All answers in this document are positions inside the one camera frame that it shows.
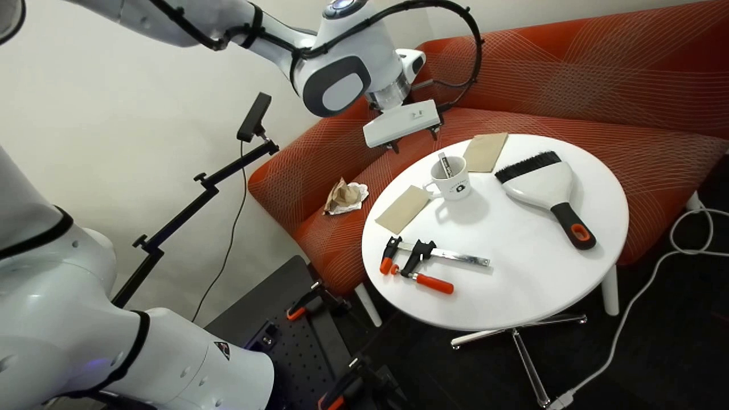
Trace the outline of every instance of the white cup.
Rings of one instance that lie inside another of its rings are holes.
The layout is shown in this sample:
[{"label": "white cup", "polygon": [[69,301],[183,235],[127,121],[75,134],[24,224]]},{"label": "white cup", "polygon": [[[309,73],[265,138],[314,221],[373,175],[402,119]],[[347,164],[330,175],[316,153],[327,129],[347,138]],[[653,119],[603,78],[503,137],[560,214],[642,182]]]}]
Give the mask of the white cup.
[{"label": "white cup", "polygon": [[440,154],[431,178],[445,201],[462,201],[472,194],[465,157]]}]

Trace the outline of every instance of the orange sofa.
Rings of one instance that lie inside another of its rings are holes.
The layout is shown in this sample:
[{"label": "orange sofa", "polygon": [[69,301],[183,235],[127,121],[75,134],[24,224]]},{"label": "orange sofa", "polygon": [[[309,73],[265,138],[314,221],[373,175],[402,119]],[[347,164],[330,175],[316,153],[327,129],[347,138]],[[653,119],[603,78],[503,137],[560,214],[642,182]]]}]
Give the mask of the orange sofa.
[{"label": "orange sofa", "polygon": [[[415,160],[482,131],[534,131],[572,140],[603,160],[629,197],[620,265],[668,231],[690,194],[729,150],[729,1],[632,10],[482,37],[478,84],[449,112],[432,140],[405,137],[398,153],[367,148],[364,101],[323,119],[250,175],[256,201],[296,239],[332,293],[367,276],[364,215],[386,185]],[[469,37],[422,44],[424,80],[469,73]],[[447,89],[429,95],[449,99]],[[370,186],[364,210],[325,215],[339,178]]]}]

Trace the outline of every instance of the white round table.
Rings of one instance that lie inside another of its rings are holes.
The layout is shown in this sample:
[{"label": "white round table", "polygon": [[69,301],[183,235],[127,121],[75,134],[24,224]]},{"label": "white round table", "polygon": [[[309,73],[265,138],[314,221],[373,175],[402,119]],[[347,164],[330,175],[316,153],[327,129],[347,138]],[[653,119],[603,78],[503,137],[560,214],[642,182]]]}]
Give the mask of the white round table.
[{"label": "white round table", "polygon": [[[462,154],[469,140],[447,146]],[[375,219],[409,186],[431,182],[431,153],[398,173],[375,197],[363,231],[363,260],[371,285],[405,313],[449,329],[503,329],[553,317],[597,285],[607,309],[618,313],[615,260],[624,246],[629,207],[612,170],[594,154],[550,137],[511,134],[495,170],[553,150],[574,169],[572,207],[592,229],[597,246],[577,249],[558,221],[543,210],[515,202],[491,173],[469,173],[474,190],[445,202],[432,197],[398,231],[405,240],[435,240],[438,248],[489,260],[489,269],[431,256],[417,270],[449,280],[453,293],[440,293],[403,276],[383,276],[380,256],[389,231]]]}]

